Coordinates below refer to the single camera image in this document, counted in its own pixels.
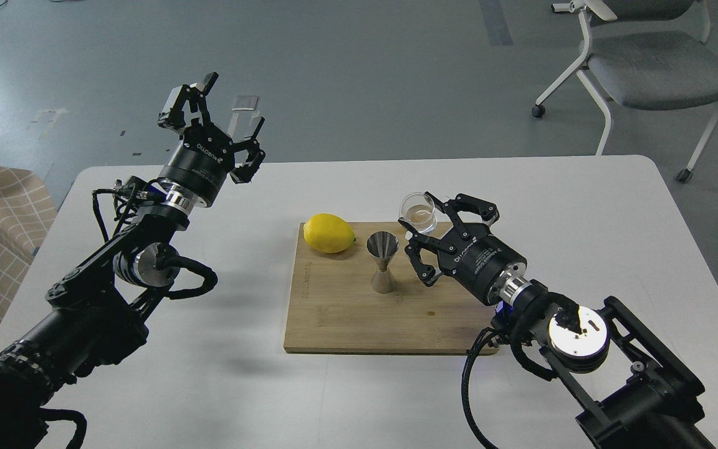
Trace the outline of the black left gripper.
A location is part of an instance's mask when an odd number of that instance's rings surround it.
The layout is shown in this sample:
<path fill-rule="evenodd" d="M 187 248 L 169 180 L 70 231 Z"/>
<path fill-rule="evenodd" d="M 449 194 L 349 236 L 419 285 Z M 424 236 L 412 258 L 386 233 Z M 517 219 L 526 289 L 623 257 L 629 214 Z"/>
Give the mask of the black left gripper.
<path fill-rule="evenodd" d="M 241 142 L 233 140 L 213 124 L 207 96 L 219 74 L 208 73 L 202 82 L 183 84 L 171 90 L 158 113 L 158 126 L 181 138 L 179 145 L 158 176 L 163 185 L 175 183 L 211 207 L 229 173 L 234 184 L 250 183 L 266 157 L 257 137 L 265 117 L 251 120 L 252 133 Z M 247 152 L 247 159 L 236 165 L 234 154 Z"/>

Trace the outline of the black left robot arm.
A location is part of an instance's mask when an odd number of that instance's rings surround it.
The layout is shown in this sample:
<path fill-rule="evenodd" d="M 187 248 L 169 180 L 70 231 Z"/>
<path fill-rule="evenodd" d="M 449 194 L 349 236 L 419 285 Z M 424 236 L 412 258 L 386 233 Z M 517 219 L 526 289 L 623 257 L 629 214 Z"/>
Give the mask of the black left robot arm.
<path fill-rule="evenodd" d="M 69 448 L 80 448 L 87 432 L 82 412 L 47 404 L 63 386 L 92 369 L 119 364 L 147 342 L 147 319 L 162 299 L 202 296 L 216 287 L 214 271 L 171 246 L 195 207 L 213 205 L 225 179 L 249 183 L 265 151 L 257 141 L 264 119 L 237 142 L 211 120 L 207 96 L 217 73 L 174 88 L 158 125 L 178 134 L 168 164 L 152 181 L 131 177 L 108 190 L 116 199 L 117 224 L 108 235 L 95 213 L 103 246 L 46 293 L 51 312 L 0 353 L 0 448 L 34 448 L 49 423 L 76 429 Z"/>

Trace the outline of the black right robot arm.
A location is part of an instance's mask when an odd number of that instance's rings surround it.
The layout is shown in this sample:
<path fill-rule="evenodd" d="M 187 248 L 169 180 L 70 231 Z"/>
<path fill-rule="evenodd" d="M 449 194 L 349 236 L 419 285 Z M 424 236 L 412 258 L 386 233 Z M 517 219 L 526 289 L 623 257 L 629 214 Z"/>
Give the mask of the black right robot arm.
<path fill-rule="evenodd" d="M 485 448 L 494 446 L 477 426 L 469 401 L 469 381 L 485 347 L 504 344 L 519 365 L 542 380 L 560 380 L 582 413 L 576 421 L 596 448 L 712 448 L 696 426 L 704 418 L 699 378 L 620 299 L 607 297 L 589 309 L 536 279 L 527 279 L 527 259 L 491 233 L 498 221 L 495 204 L 459 194 L 441 201 L 424 197 L 448 216 L 441 238 L 421 225 L 421 210 L 401 212 L 410 233 L 406 255 L 419 280 L 430 287 L 441 276 L 455 279 L 481 304 L 495 307 L 489 327 L 467 350 L 462 368 L 461 402 L 468 427 Z M 630 362 L 623 387 L 594 400 L 576 374 L 589 374 L 606 361 L 615 345 Z"/>

